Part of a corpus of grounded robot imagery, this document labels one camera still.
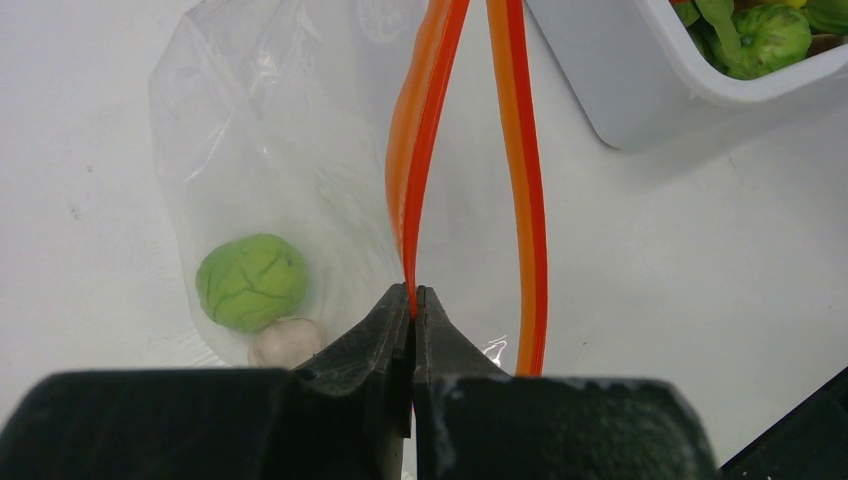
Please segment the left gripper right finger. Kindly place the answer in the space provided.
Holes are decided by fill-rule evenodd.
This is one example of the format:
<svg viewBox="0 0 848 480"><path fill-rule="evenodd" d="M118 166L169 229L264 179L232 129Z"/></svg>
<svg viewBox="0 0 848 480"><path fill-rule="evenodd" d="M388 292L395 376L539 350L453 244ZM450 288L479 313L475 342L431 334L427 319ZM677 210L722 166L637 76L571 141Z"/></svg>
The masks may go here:
<svg viewBox="0 0 848 480"><path fill-rule="evenodd" d="M700 420L672 384L513 376L418 289L413 404L421 479L716 479Z"/></svg>

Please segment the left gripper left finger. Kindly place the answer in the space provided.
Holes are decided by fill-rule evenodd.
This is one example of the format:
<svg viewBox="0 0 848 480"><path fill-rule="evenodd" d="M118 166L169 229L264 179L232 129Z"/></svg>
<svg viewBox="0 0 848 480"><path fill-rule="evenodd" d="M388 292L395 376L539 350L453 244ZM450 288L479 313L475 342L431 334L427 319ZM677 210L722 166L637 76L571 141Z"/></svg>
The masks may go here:
<svg viewBox="0 0 848 480"><path fill-rule="evenodd" d="M410 435L404 286L291 370L46 377L1 433L5 479L398 479Z"/></svg>

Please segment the green toy vegetable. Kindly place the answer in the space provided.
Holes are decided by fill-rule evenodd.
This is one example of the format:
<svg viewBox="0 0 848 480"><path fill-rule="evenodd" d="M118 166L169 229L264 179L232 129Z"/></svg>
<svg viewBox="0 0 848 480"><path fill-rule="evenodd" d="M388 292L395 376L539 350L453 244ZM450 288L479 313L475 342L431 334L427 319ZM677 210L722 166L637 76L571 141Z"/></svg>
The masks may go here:
<svg viewBox="0 0 848 480"><path fill-rule="evenodd" d="M303 255L283 238L254 234L209 252L195 275L202 311L214 323L255 333L293 314L310 283Z"/></svg>

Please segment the clear zip top bag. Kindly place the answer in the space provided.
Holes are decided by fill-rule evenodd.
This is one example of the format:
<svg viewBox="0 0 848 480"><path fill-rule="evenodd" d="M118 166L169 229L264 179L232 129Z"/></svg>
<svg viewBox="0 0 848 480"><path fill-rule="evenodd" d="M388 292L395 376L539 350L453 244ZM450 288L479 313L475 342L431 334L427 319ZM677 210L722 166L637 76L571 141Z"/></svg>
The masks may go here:
<svg viewBox="0 0 848 480"><path fill-rule="evenodd" d="M191 319L248 367L270 324L327 344L384 291L427 284L518 321L541 373L549 280L520 1L202 1L149 80L154 163ZM255 333L211 321L195 275L218 246L277 235L307 262L297 312Z"/></svg>

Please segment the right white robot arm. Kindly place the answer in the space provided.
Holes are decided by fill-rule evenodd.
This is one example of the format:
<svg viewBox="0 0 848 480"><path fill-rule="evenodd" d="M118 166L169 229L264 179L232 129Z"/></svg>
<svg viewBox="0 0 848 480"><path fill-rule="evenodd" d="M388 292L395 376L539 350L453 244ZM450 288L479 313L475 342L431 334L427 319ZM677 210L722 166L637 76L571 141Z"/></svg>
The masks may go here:
<svg viewBox="0 0 848 480"><path fill-rule="evenodd" d="M847 371L728 460L721 473L724 479L845 479Z"/></svg>

